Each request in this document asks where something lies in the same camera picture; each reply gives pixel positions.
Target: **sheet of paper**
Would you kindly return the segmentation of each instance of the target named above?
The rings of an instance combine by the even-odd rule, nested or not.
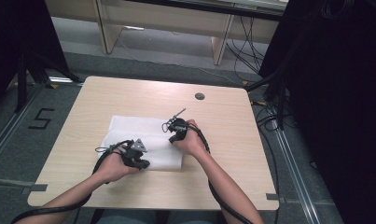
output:
[[[165,122],[165,119],[113,116],[101,147],[141,138],[147,149],[141,159],[150,162],[147,170],[181,169],[183,153],[168,141],[173,133],[162,130]]]

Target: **tabletop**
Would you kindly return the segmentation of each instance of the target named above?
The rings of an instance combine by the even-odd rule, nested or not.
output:
[[[36,181],[47,190],[31,192],[28,203],[43,205],[91,175],[94,149],[114,115],[169,119],[182,108],[187,110],[180,118],[196,120],[211,155],[257,209],[277,209],[278,201],[266,197],[275,189],[245,90],[112,77],[86,79]],[[103,185],[85,206],[219,210],[204,171],[188,155],[180,170],[143,170]]]

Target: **round hole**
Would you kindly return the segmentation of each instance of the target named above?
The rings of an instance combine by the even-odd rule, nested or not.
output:
[[[203,100],[205,98],[205,95],[202,94],[201,92],[197,92],[195,95],[196,99],[198,100]]]

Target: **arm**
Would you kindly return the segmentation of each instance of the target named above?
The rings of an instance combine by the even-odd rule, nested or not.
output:
[[[194,120],[188,120],[188,123],[196,125]],[[217,194],[229,207],[255,224],[264,223],[258,210],[246,194],[205,150],[204,144],[196,132],[188,129],[185,139],[175,141],[174,145],[183,149],[186,154],[193,156],[199,162]],[[228,223],[240,223],[237,218],[223,208],[222,213]]]
[[[138,168],[125,166],[118,153],[112,153],[106,157],[96,173],[46,203],[41,208],[60,207],[78,203],[104,183],[117,181],[125,175],[135,174],[138,171]],[[17,223],[62,223],[68,217],[69,213],[64,212],[27,217]]]

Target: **hand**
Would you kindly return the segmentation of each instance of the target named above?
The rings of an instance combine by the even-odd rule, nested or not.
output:
[[[125,175],[133,175],[139,172],[138,168],[126,166],[120,156],[120,150],[114,149],[101,163],[95,174],[99,174],[104,183],[120,180]]]
[[[199,126],[196,124],[196,121],[194,119],[187,120],[187,124],[194,125],[197,128]],[[188,129],[187,135],[185,136],[184,140],[181,141],[174,141],[173,145],[176,147],[181,148],[184,153],[197,157],[200,153],[205,152],[205,146],[202,142],[199,135],[192,129]]]

